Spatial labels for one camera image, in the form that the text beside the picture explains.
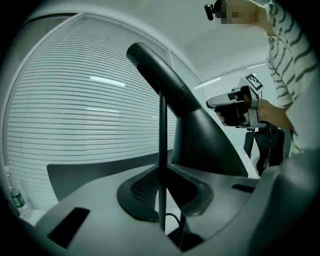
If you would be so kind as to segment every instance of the ceiling light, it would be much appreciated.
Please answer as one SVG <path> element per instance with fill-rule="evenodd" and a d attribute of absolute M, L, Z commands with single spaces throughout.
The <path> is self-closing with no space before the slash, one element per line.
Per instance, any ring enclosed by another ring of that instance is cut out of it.
<path fill-rule="evenodd" d="M 95 114 L 95 115 L 107 115 L 107 116 L 116 116 L 118 117 L 118 114 L 110 114 L 110 113 L 98 113 L 98 112 L 86 112 L 87 114 Z"/>
<path fill-rule="evenodd" d="M 86 137 L 115 137 L 116 135 L 87 135 Z"/>
<path fill-rule="evenodd" d="M 194 89 L 194 90 L 197 90 L 197 89 L 199 89 L 199 88 L 201 88 L 201 87 L 204 87 L 204 86 L 207 86 L 207 85 L 209 85 L 209 84 L 215 83 L 215 82 L 217 82 L 217 81 L 219 81 L 219 80 L 221 80 L 221 77 L 217 77 L 217 78 L 215 78 L 215 79 L 213 79 L 213 80 L 210 80 L 210 81 L 208 81 L 208 82 L 205 82 L 205 83 L 203 83 L 203 84 L 200 84 L 199 86 L 194 87 L 193 89 Z"/>
<path fill-rule="evenodd" d="M 98 117 L 98 116 L 87 116 L 86 118 L 118 120 L 118 118 L 111 118 L 111 117 Z"/>
<path fill-rule="evenodd" d="M 117 125 L 117 122 L 101 122 L 101 121 L 86 121 L 87 123 L 99 123 L 99 124 L 115 124 Z"/>
<path fill-rule="evenodd" d="M 91 108 L 91 107 L 87 107 L 86 110 L 119 113 L 119 111 L 117 111 L 117 110 L 110 110 L 110 109 L 105 109 L 105 108 Z"/>
<path fill-rule="evenodd" d="M 266 65 L 266 64 L 267 63 L 262 63 L 262 64 L 259 64 L 259 65 L 250 66 L 250 67 L 248 67 L 248 69 L 252 69 L 252 68 L 259 67 L 259 66 Z"/>
<path fill-rule="evenodd" d="M 124 82 L 119 82 L 119 81 L 111 80 L 111 79 L 100 77 L 100 76 L 90 75 L 89 79 L 92 81 L 105 83 L 110 86 L 121 86 L 121 87 L 126 86 L 126 84 Z"/>

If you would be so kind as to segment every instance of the window blinds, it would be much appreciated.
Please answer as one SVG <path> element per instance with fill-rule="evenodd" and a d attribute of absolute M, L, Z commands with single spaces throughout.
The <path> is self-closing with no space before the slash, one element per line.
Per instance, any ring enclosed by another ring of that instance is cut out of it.
<path fill-rule="evenodd" d="M 14 183 L 36 209 L 57 202 L 48 164 L 158 152 L 159 97 L 126 58 L 135 42 L 170 64 L 168 49 L 152 37 L 86 13 L 51 34 L 21 70 L 6 113 L 5 151 Z M 175 126 L 168 109 L 169 149 Z"/>

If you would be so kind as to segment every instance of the fluorescent light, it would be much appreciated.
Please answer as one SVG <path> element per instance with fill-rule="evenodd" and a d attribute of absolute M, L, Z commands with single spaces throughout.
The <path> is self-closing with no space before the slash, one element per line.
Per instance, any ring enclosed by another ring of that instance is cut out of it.
<path fill-rule="evenodd" d="M 87 126 L 88 128 L 117 128 L 117 126 Z"/>
<path fill-rule="evenodd" d="M 205 86 L 207 86 L 207 85 L 209 85 L 209 84 L 212 84 L 212 83 L 215 83 L 215 82 L 217 82 L 217 81 L 219 81 L 219 80 L 221 80 L 221 77 L 217 77 L 217 78 L 215 78 L 215 79 L 213 79 L 213 80 L 210 80 L 210 81 L 208 81 L 208 82 L 205 82 L 205 83 L 203 83 L 203 84 L 200 84 L 199 86 L 194 87 L 193 89 L 194 89 L 194 90 L 197 90 L 197 89 L 199 89 L 199 88 L 201 88 L 201 87 L 205 87 Z"/>
<path fill-rule="evenodd" d="M 117 122 L 99 122 L 99 121 L 86 121 L 87 123 L 100 123 L 100 124 L 115 124 L 117 125 Z"/>
<path fill-rule="evenodd" d="M 91 150 L 86 150 L 86 151 L 107 151 L 107 150 L 114 150 L 114 148 L 109 148 L 109 149 L 91 149 Z"/>
<path fill-rule="evenodd" d="M 250 67 L 248 67 L 248 69 L 252 69 L 252 68 L 259 67 L 259 66 L 266 65 L 266 64 L 267 63 L 262 63 L 262 64 L 259 64 L 259 65 L 250 66 Z"/>
<path fill-rule="evenodd" d="M 119 113 L 119 111 L 110 110 L 110 109 L 105 109 L 105 108 L 91 108 L 91 107 L 87 107 L 86 110 Z"/>
<path fill-rule="evenodd" d="M 116 141 L 115 139 L 98 139 L 98 140 L 88 140 L 89 142 L 110 142 L 110 141 Z M 91 146 L 99 146 L 99 144 L 97 145 L 87 145 L 87 147 L 91 147 Z"/>
<path fill-rule="evenodd" d="M 111 118 L 111 117 L 98 117 L 98 116 L 87 116 L 86 118 L 118 120 L 118 118 Z"/>
<path fill-rule="evenodd" d="M 87 147 L 99 147 L 99 146 L 116 146 L 117 144 L 97 144 L 97 145 L 87 145 Z"/>
<path fill-rule="evenodd" d="M 115 137 L 116 135 L 87 135 L 87 137 Z"/>
<path fill-rule="evenodd" d="M 115 133 L 115 130 L 86 130 L 88 133 Z"/>
<path fill-rule="evenodd" d="M 107 113 L 98 113 L 98 112 L 87 112 L 87 114 L 95 114 L 95 115 L 107 115 L 107 116 L 119 116 L 118 114 L 107 114 Z"/>
<path fill-rule="evenodd" d="M 121 86 L 121 87 L 126 86 L 126 84 L 124 82 L 119 82 L 119 81 L 111 80 L 111 79 L 100 77 L 100 76 L 90 75 L 89 79 L 92 81 L 105 83 L 105 84 L 111 85 L 111 86 Z"/>

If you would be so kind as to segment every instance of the bottle label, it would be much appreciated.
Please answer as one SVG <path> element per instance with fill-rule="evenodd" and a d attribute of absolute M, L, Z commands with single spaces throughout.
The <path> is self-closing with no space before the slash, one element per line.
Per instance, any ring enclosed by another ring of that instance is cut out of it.
<path fill-rule="evenodd" d="M 14 204 L 17 208 L 21 208 L 25 205 L 25 201 L 24 201 L 21 193 L 19 193 L 17 195 L 12 195 L 12 199 L 13 199 Z"/>

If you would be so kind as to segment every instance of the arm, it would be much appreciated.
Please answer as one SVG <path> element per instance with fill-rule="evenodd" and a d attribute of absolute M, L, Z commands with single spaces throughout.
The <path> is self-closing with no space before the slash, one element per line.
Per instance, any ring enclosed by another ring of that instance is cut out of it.
<path fill-rule="evenodd" d="M 268 18 L 267 18 L 267 11 L 266 9 L 255 3 L 257 5 L 257 9 L 256 9 L 256 12 L 257 12 L 257 23 L 256 23 L 256 26 L 262 30 L 264 30 L 269 36 L 275 36 L 275 32 L 272 28 L 272 26 L 270 25 L 269 21 L 268 21 Z"/>
<path fill-rule="evenodd" d="M 262 99 L 259 102 L 258 114 L 259 118 L 263 121 L 267 121 L 281 129 L 294 130 L 294 127 L 286 115 L 286 111 L 292 103 L 283 107 L 277 107 L 272 105 L 269 101 Z"/>

